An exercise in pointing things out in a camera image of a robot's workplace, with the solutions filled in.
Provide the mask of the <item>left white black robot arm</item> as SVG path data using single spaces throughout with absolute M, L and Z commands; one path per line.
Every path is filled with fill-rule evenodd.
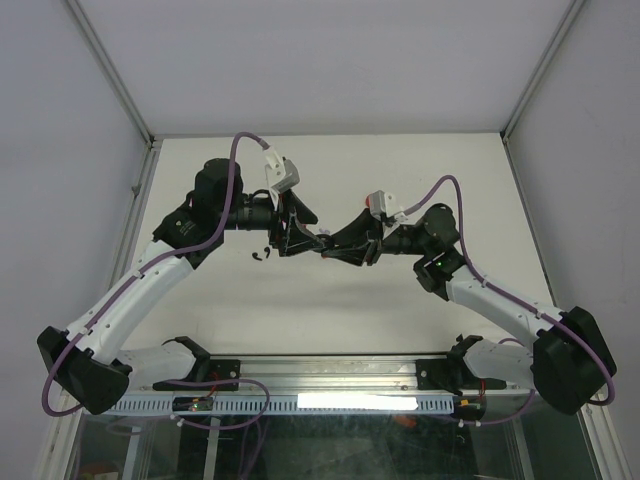
M 270 154 L 265 170 L 267 195 L 248 195 L 239 165 L 207 161 L 193 190 L 154 230 L 127 274 L 84 317 L 64 330 L 48 327 L 39 335 L 50 379 L 81 408 L 99 415 L 130 390 L 195 389 L 213 380 L 210 354 L 186 336 L 152 348 L 126 350 L 123 345 L 159 300 L 223 244 L 225 231 L 266 230 L 281 246 L 280 230 L 291 214 L 317 223 L 292 191 L 299 182 L 293 162 Z

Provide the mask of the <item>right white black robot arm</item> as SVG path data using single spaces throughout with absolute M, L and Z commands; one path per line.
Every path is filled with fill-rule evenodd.
M 617 366 L 590 312 L 562 311 L 490 280 L 460 252 L 460 232 L 445 204 L 431 206 L 417 223 L 389 235 L 383 227 L 379 217 L 363 210 L 325 237 L 322 255 L 355 266 L 373 265 L 382 255 L 415 255 L 413 271 L 425 291 L 481 315 L 518 342 L 459 338 L 447 354 L 443 388 L 457 393 L 480 378 L 499 379 L 536 390 L 567 415 L 597 402 L 596 393 L 611 383 Z

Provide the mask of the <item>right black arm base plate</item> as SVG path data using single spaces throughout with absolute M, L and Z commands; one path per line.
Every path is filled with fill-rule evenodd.
M 422 358 L 415 361 L 417 388 L 420 391 L 445 390 L 461 395 L 465 390 L 504 390 L 504 380 L 479 378 L 475 376 L 462 360 L 448 357 Z

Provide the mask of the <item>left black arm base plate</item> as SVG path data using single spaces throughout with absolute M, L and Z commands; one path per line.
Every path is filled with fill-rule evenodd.
M 223 380 L 234 380 L 240 377 L 241 360 L 236 358 L 213 358 L 204 361 L 197 361 L 194 369 L 178 382 L 163 381 L 152 385 L 154 391 L 174 391 L 174 390 L 211 390 L 214 392 L 237 391 L 238 383 L 228 383 L 220 386 L 211 385 L 211 382 Z

